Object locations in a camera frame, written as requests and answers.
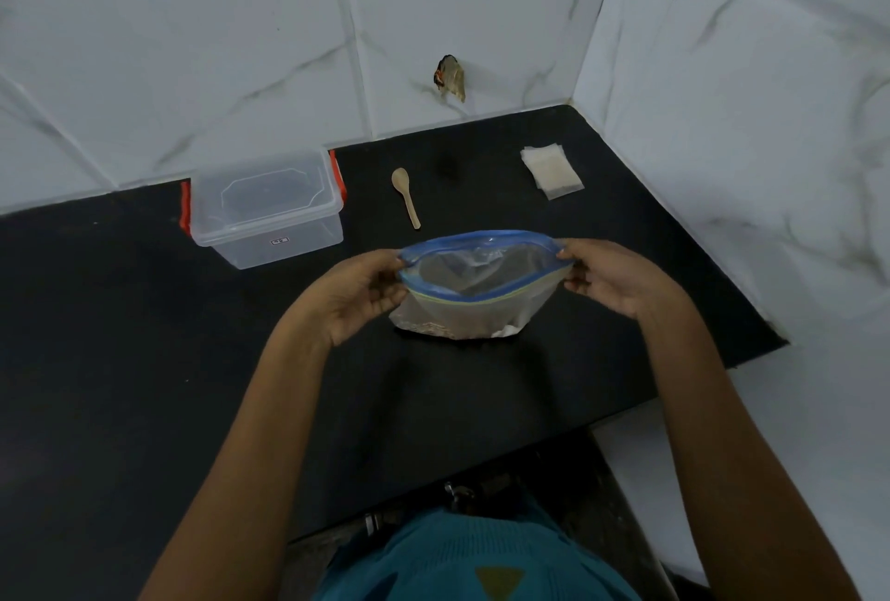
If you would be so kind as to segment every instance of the floor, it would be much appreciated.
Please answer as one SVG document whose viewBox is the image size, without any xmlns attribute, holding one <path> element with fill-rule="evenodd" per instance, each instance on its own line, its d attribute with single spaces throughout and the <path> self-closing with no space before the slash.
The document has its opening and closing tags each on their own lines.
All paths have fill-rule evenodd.
<svg viewBox="0 0 890 601">
<path fill-rule="evenodd" d="M 588 429 L 517 451 L 510 456 L 477 467 L 452 481 L 488 487 L 498 483 L 524 485 L 548 514 L 579 544 L 602 557 L 618 571 L 642 599 L 686 601 L 710 599 L 705 588 L 689 588 L 668 574 L 652 554 L 628 503 L 624 500 L 602 453 Z M 440 487 L 429 487 L 404 500 L 382 505 L 388 519 L 407 505 L 428 501 Z M 357 519 L 337 528 L 289 544 L 280 588 L 280 601 L 303 601 L 312 596 L 331 556 L 352 535 L 365 528 Z"/>
</svg>

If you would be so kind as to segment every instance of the white wall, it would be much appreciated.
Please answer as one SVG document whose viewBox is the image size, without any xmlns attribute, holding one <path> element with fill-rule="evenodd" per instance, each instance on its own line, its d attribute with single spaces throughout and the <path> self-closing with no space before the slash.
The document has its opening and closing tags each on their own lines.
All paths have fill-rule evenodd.
<svg viewBox="0 0 890 601">
<path fill-rule="evenodd" d="M 890 587 L 890 0 L 604 0 L 576 106 L 794 346 L 733 374 L 862 594 Z M 597 435 L 701 574 L 657 404 Z"/>
<path fill-rule="evenodd" d="M 0 212 L 564 102 L 601 3 L 0 0 Z"/>
</svg>

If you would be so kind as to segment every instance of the hand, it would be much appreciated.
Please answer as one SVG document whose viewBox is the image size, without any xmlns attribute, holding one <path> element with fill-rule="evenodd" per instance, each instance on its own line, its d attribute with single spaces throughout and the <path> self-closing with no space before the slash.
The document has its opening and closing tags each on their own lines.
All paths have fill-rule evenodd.
<svg viewBox="0 0 890 601">
<path fill-rule="evenodd" d="M 565 288 L 635 320 L 649 303 L 688 298 L 657 265 L 608 240 L 570 238 L 557 256 L 578 259 Z"/>
<path fill-rule="evenodd" d="M 405 263 L 398 253 L 377 249 L 340 261 L 309 285 L 287 314 L 312 322 L 329 345 L 340 345 L 405 299 L 407 290 L 396 275 Z"/>
</svg>

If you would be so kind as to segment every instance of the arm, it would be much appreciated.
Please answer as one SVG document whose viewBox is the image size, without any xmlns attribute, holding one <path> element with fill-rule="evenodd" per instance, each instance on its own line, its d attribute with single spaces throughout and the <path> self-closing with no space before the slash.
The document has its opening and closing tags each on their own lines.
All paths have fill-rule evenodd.
<svg viewBox="0 0 890 601">
<path fill-rule="evenodd" d="M 635 318 L 701 563 L 720 599 L 857 599 L 855 587 L 735 392 L 689 296 L 624 247 L 568 240 L 566 287 Z"/>
<path fill-rule="evenodd" d="M 140 601 L 274 598 L 321 372 L 332 347 L 405 297 L 401 262 L 341 262 L 287 310 L 262 351 L 229 435 Z"/>
</svg>

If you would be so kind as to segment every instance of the container lid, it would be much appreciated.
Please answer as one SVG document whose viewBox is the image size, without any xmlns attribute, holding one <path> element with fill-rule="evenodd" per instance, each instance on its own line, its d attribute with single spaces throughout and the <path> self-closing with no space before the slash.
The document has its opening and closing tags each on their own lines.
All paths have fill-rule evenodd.
<svg viewBox="0 0 890 601">
<path fill-rule="evenodd" d="M 341 209 L 324 149 L 206 168 L 191 178 L 191 236 L 205 247 L 323 219 Z"/>
</svg>

